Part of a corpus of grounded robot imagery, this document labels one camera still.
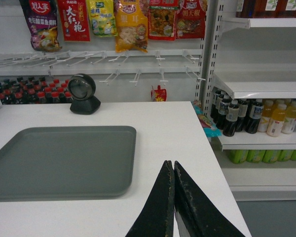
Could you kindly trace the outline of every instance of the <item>red bottle cap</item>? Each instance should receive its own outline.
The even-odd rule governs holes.
[[[55,97],[59,97],[59,93],[58,93],[57,91],[54,91],[54,92],[51,93],[51,96],[52,96],[53,98],[55,98]]]

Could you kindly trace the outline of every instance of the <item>black bottle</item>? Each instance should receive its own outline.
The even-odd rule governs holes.
[[[236,131],[237,119],[239,115],[239,106],[237,100],[232,100],[228,106],[228,114],[223,124],[223,135],[232,137]]]
[[[250,134],[254,134],[257,132],[262,111],[263,111],[262,99],[257,99],[252,103],[250,113],[249,113],[248,123],[246,125],[246,132]]]
[[[222,90],[221,91],[221,94],[217,97],[216,105],[215,105],[215,110],[214,110],[214,117],[213,117],[214,123],[217,123],[217,120],[218,120],[218,110],[219,110],[219,106],[221,105],[221,101],[222,101],[224,95],[226,95],[226,92]]]
[[[221,94],[221,90],[216,90],[214,95],[213,95],[213,102],[212,102],[212,109],[211,109],[211,118],[213,119],[215,117],[215,108],[216,108],[216,101],[218,96]]]
[[[217,123],[216,127],[218,129],[223,129],[223,123],[225,121],[226,115],[228,113],[228,106],[231,103],[231,99],[229,95],[224,95],[219,106],[218,115],[217,115]]]
[[[240,99],[238,100],[239,106],[239,115],[236,124],[236,132],[241,132],[244,127],[245,117],[248,110],[248,101],[247,99]]]

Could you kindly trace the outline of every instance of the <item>white shelf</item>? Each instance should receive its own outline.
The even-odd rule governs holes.
[[[214,153],[236,200],[296,200],[296,161],[234,164]]]
[[[250,29],[262,27],[296,27],[296,18],[237,18],[223,17],[222,32],[236,28]]]
[[[281,133],[278,137],[265,132],[250,134],[236,132],[232,137],[219,137],[222,150],[296,150],[296,127],[292,134]]]
[[[213,85],[232,99],[296,98],[296,71],[214,72]]]

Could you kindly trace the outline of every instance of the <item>snack bag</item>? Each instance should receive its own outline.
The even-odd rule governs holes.
[[[184,0],[177,16],[176,38],[204,38],[206,9],[207,0]]]
[[[161,101],[166,101],[167,100],[167,90],[166,89],[161,89],[160,85],[158,85],[157,90],[154,90],[153,86],[152,86],[152,90],[151,90],[150,95],[151,95],[152,101],[161,102]]]
[[[149,2],[149,34],[152,40],[175,40],[178,0]]]
[[[55,0],[19,0],[31,32],[34,50],[55,52],[61,49],[57,40],[57,6]]]
[[[148,19],[142,13],[140,0],[121,0],[116,14],[118,36],[115,39],[117,53],[132,48],[147,52]]]
[[[117,36],[113,0],[87,0],[89,19],[96,36]]]
[[[85,0],[58,0],[65,41],[90,41]]]

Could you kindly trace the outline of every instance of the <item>gray tray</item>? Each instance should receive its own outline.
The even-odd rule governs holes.
[[[130,126],[37,127],[0,150],[0,201],[113,198],[132,182]]]

